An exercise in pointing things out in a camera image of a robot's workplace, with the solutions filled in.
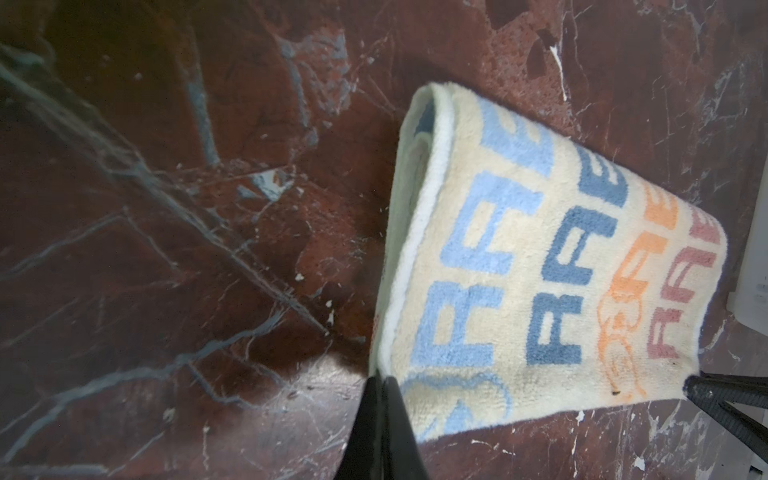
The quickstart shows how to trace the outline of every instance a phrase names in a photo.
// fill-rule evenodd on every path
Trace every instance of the blue letter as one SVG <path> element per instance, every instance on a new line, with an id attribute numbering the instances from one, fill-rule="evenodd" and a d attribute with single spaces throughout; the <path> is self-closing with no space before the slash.
<path id="1" fill-rule="evenodd" d="M 489 148 L 509 161 L 531 168 L 549 178 L 554 162 L 552 138 L 546 128 L 533 122 L 527 122 L 515 112 L 509 116 L 515 123 L 515 132 L 511 133 L 498 120 L 496 106 L 484 98 L 479 98 L 482 113 L 482 138 L 480 145 Z M 538 143 L 528 137 L 526 123 L 538 131 Z"/>
<path id="2" fill-rule="evenodd" d="M 541 268 L 541 276 L 550 282 L 570 283 L 571 285 L 586 285 L 592 278 L 592 269 L 576 266 L 576 261 L 581 256 L 587 237 L 596 233 L 601 237 L 611 238 L 616 231 L 616 219 L 595 210 L 587 210 L 582 207 L 573 207 L 566 214 L 558 232 L 554 235 L 552 246 L 549 248 L 544 266 Z M 558 255 L 563 250 L 565 240 L 571 229 L 579 228 L 584 232 L 578 239 L 576 249 L 571 255 L 571 261 L 565 265 L 558 262 Z"/>
<path id="3" fill-rule="evenodd" d="M 563 313 L 581 313 L 580 296 L 563 295 L 560 298 L 551 293 L 539 293 L 533 299 L 533 315 L 531 326 L 528 328 L 528 341 L 525 344 L 525 358 L 528 365 L 564 365 L 581 363 L 581 347 L 578 345 L 563 345 L 560 343 L 560 327 L 563 323 Z M 541 324 L 546 312 L 552 312 L 552 330 L 549 343 L 539 345 Z"/>
<path id="4" fill-rule="evenodd" d="M 416 341 L 411 354 L 411 365 L 417 366 L 490 366 L 493 364 L 493 345 L 487 343 L 464 344 L 469 311 L 476 306 L 498 308 L 504 292 L 500 288 L 474 285 L 461 288 L 453 282 L 434 282 L 427 293 Z M 451 340 L 446 345 L 435 345 L 438 316 L 444 306 L 453 306 L 454 318 Z"/>
<path id="5" fill-rule="evenodd" d="M 506 252 L 487 251 L 496 233 L 498 222 L 507 209 L 520 210 L 524 214 L 533 215 L 541 204 L 542 196 L 541 193 L 532 192 L 508 178 L 496 177 L 485 171 L 475 175 L 467 200 L 458 212 L 451 236 L 440 252 L 443 265 L 499 275 L 507 273 L 512 265 L 513 255 Z M 478 246 L 468 248 L 464 246 L 464 237 L 469 223 L 475 216 L 475 210 L 482 201 L 495 204 L 495 209 Z"/>
<path id="6" fill-rule="evenodd" d="M 578 189 L 590 197 L 597 197 L 607 201 L 609 204 L 623 207 L 627 201 L 627 180 L 618 168 L 609 164 L 607 160 L 598 154 L 592 154 L 584 148 L 575 145 L 581 160 L 581 177 L 578 180 Z M 600 174 L 595 175 L 592 170 L 590 155 L 600 164 Z M 616 173 L 616 183 L 611 183 L 610 172 L 612 169 Z"/>

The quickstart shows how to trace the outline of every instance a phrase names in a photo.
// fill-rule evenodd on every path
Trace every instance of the towel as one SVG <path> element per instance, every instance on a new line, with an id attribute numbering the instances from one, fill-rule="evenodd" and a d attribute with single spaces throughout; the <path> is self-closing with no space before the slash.
<path id="1" fill-rule="evenodd" d="M 400 130 L 371 373 L 419 441 L 682 399 L 726 246 L 699 208 L 430 84 Z"/>

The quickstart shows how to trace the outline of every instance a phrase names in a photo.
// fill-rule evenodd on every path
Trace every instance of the towel fold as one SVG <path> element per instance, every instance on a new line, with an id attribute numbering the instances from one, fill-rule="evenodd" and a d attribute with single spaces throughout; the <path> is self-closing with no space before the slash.
<path id="1" fill-rule="evenodd" d="M 371 371 L 419 440 L 682 399 L 727 239 L 710 215 L 455 84 L 400 130 Z"/>

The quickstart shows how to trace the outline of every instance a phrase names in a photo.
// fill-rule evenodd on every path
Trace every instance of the red marble table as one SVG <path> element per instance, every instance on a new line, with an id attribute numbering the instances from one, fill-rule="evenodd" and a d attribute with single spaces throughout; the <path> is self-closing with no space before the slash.
<path id="1" fill-rule="evenodd" d="M 428 81 L 717 217 L 702 364 L 768 374 L 724 308 L 768 151 L 766 25 L 764 0 L 0 2 L 0 474 L 332 478 Z M 751 457 L 678 401 L 421 449 L 435 479 L 729 478 Z"/>

